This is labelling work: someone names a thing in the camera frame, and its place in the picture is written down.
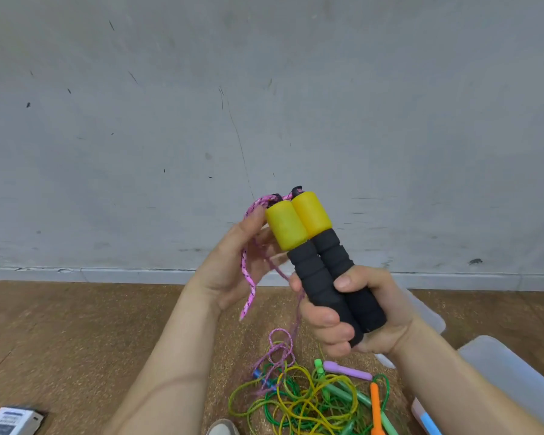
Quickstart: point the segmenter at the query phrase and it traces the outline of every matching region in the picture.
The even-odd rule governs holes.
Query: person's right hand
[[[391,273],[384,269],[353,266],[335,280],[335,288],[342,293],[355,292],[369,286],[387,317],[383,327],[365,334],[355,350],[364,353],[389,353],[415,318],[411,302],[397,286]],[[300,292],[302,282],[296,273],[290,276],[290,287]],[[312,326],[314,335],[321,342],[324,351],[331,357],[343,357],[351,351],[348,343],[355,335],[350,324],[340,322],[339,315],[332,308],[317,307],[303,299],[300,312]]]

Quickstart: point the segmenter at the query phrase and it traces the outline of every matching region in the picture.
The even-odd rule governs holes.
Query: forearm
[[[108,435],[199,433],[219,310],[189,282]]]
[[[486,381],[416,320],[389,354],[403,380],[447,435],[544,435],[544,426]]]

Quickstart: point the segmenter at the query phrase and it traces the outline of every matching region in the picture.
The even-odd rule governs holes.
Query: hand
[[[248,272],[255,283],[271,270],[264,255],[276,266],[288,260],[270,228],[262,228],[266,223],[265,213],[259,206],[246,219],[233,225],[189,282],[214,301],[220,311],[245,298],[250,291],[240,269],[244,247],[247,247]]]
[[[335,280],[335,288],[342,293],[355,292],[366,286],[371,288],[383,308],[387,322],[383,327],[365,334],[354,350],[387,354],[413,322],[415,318],[413,306],[387,270],[353,266]],[[290,276],[290,287],[296,292],[302,290],[302,282],[296,273]],[[350,353],[348,341],[355,335],[355,330],[350,324],[340,322],[336,311],[328,307],[314,306],[308,299],[304,299],[300,304],[300,312],[311,324],[314,335],[321,342],[327,355],[343,357]]]

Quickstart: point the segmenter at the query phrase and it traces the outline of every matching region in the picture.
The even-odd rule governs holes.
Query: purple handle
[[[335,374],[344,374],[344,375],[348,375],[349,377],[355,377],[357,379],[366,380],[368,382],[373,380],[373,376],[369,374],[368,372],[359,371],[358,369],[353,369],[353,368],[347,368],[345,366],[340,366],[338,363],[331,362],[329,360],[325,360],[322,366],[324,367],[324,370],[326,372],[332,372]]]

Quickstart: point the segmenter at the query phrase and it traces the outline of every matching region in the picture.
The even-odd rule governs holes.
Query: floor
[[[40,435],[99,433],[159,338],[181,287],[0,281],[0,406],[48,412]],[[445,338],[460,347],[474,337],[496,337],[544,375],[544,293],[414,291],[447,323]],[[218,331],[203,427],[227,414],[230,392],[249,375],[267,335],[293,322],[295,298],[286,289],[259,290],[248,317],[224,314]],[[296,342],[301,364],[319,351],[303,327]],[[372,356],[344,361],[391,380],[390,409],[400,433],[422,435],[410,414],[413,400],[394,370]],[[245,422],[238,422],[247,434]],[[254,419],[259,433],[271,433]]]

